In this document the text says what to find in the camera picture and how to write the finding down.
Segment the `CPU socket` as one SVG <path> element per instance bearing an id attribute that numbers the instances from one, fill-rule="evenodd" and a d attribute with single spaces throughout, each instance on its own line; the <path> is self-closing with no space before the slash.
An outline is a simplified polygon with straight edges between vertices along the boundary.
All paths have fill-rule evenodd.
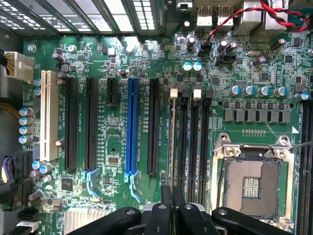
<path id="1" fill-rule="evenodd" d="M 293 219 L 294 150 L 287 135 L 273 143 L 238 143 L 221 133 L 217 207 L 263 220 Z"/>

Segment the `silver finned heatsink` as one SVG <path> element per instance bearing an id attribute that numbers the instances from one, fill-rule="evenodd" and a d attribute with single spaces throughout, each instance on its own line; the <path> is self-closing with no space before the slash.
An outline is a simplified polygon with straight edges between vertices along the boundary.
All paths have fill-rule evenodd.
<path id="1" fill-rule="evenodd" d="M 67 235 L 110 213 L 110 211 L 98 209 L 69 208 L 65 212 L 64 235 Z"/>

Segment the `metal socket cover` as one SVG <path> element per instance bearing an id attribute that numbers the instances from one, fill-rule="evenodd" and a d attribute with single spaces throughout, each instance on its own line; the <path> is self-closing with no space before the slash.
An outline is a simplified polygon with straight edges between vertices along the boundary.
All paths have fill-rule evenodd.
<path id="1" fill-rule="evenodd" d="M 279 217 L 278 219 L 272 220 L 267 219 L 263 220 L 263 222 L 289 233 L 292 233 L 292 230 L 294 228 L 294 223 L 285 217 Z"/>

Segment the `long black expansion slot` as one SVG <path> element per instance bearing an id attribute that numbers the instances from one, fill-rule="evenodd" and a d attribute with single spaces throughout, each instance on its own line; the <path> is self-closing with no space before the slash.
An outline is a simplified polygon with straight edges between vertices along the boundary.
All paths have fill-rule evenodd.
<path id="1" fill-rule="evenodd" d="M 85 156 L 84 171 L 86 172 L 87 191 L 93 199 L 98 194 L 93 190 L 97 168 L 97 131 L 98 131 L 98 81 L 86 79 L 86 117 L 85 117 Z"/>
<path id="2" fill-rule="evenodd" d="M 148 124 L 148 161 L 147 173 L 157 174 L 158 141 L 159 141 L 159 95 L 160 82 L 153 78 L 149 83 L 149 124 Z"/>
<path id="3" fill-rule="evenodd" d="M 77 168 L 78 80 L 66 79 L 65 94 L 65 169 Z"/>

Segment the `blue expansion slot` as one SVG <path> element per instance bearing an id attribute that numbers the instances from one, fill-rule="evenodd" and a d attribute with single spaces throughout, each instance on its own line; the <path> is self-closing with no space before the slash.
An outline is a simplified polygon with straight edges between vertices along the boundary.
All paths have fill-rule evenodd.
<path id="1" fill-rule="evenodd" d="M 129 183 L 131 196 L 138 203 L 140 197 L 136 194 L 135 178 L 138 176 L 136 169 L 137 162 L 137 131 L 138 131 L 138 100 L 139 100 L 139 79 L 128 79 L 127 91 L 127 130 L 126 130 L 126 155 L 124 182 Z"/>

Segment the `green motherboard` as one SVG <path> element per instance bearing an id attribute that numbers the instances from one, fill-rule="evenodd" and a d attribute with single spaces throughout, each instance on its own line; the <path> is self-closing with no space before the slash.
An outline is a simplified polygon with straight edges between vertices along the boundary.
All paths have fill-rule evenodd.
<path id="1" fill-rule="evenodd" d="M 189 91 L 184 199 L 210 212 L 212 151 L 221 133 L 238 143 L 273 143 L 287 135 L 301 144 L 302 102 L 313 107 L 313 0 L 268 0 L 278 24 L 262 7 L 243 9 L 244 0 L 164 0 L 166 35 L 139 45 L 76 46 L 61 39 L 24 40 L 24 54 L 34 59 L 34 81 L 23 85 L 20 142 L 33 154 L 33 206 L 39 210 L 39 234 L 64 235 L 65 212 L 89 208 L 115 212 L 130 206 L 143 211 L 161 200 L 170 186 L 170 89 L 177 88 L 174 186 L 178 186 L 180 98 Z M 217 25 L 217 7 L 232 5 L 234 14 Z M 212 26 L 198 27 L 197 8 L 212 7 Z M 245 32 L 242 14 L 261 11 L 261 22 Z M 59 86 L 58 158 L 40 160 L 41 71 L 56 72 Z M 78 80 L 77 168 L 65 169 L 66 79 Z M 97 168 L 93 190 L 87 191 L 85 156 L 86 79 L 98 81 Z M 107 105 L 107 79 L 119 83 L 118 105 Z M 124 182 L 128 79 L 139 79 L 137 162 L 138 203 Z M 157 174 L 147 173 L 149 83 L 160 82 Z M 195 201 L 193 179 L 193 90 L 201 89 Z M 202 100 L 213 91 L 209 108 L 205 206 L 199 203 Z M 299 235 L 301 148 L 293 149 L 292 234 Z"/>

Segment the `black power plug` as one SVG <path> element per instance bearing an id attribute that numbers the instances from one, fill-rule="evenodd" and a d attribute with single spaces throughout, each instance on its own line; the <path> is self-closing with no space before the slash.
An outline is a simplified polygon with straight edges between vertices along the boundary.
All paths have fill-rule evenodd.
<path id="1" fill-rule="evenodd" d="M 21 184 L 28 180 L 32 171 L 32 160 L 31 151 L 0 155 L 0 185 Z"/>

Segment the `white expansion slot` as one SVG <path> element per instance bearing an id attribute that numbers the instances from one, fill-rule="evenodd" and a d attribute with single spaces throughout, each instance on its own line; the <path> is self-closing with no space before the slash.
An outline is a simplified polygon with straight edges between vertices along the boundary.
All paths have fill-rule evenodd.
<path id="1" fill-rule="evenodd" d="M 41 71 L 41 119 L 40 119 L 40 160 L 52 161 L 58 158 L 58 115 L 59 86 L 56 72 Z"/>

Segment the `silver rear port block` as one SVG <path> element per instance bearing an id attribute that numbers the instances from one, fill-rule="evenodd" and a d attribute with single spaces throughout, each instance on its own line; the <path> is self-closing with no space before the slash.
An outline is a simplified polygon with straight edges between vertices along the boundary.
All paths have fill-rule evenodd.
<path id="1" fill-rule="evenodd" d="M 212 7 L 210 6 L 199 6 L 197 8 L 197 22 L 198 27 L 209 27 L 212 26 Z"/>
<path id="2" fill-rule="evenodd" d="M 217 25 L 220 26 L 228 17 L 234 14 L 232 5 L 219 5 L 217 7 Z"/>
<path id="3" fill-rule="evenodd" d="M 243 9 L 261 7 L 260 0 L 244 0 Z M 242 14 L 243 29 L 245 32 L 250 32 L 261 22 L 261 11 L 253 10 L 249 12 L 244 12 Z"/>
<path id="4" fill-rule="evenodd" d="M 260 0 L 262 7 L 264 10 L 269 14 L 270 17 L 272 17 L 278 24 L 284 26 L 284 27 L 289 27 L 288 23 L 277 16 L 275 10 L 269 6 L 268 0 Z"/>

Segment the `white power connector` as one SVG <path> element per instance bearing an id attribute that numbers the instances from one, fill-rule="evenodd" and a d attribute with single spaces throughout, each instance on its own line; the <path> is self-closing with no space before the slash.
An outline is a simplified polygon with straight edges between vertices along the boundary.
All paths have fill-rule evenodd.
<path id="1" fill-rule="evenodd" d="M 34 59 L 15 51 L 5 51 L 0 55 L 3 76 L 27 82 L 34 81 Z"/>

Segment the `grey metal PC case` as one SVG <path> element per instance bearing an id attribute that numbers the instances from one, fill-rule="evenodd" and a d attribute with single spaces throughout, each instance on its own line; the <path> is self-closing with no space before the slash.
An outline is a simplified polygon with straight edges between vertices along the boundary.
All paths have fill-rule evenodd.
<path id="1" fill-rule="evenodd" d="M 76 46 L 139 45 L 166 35 L 164 0 L 0 0 L 0 27 Z"/>

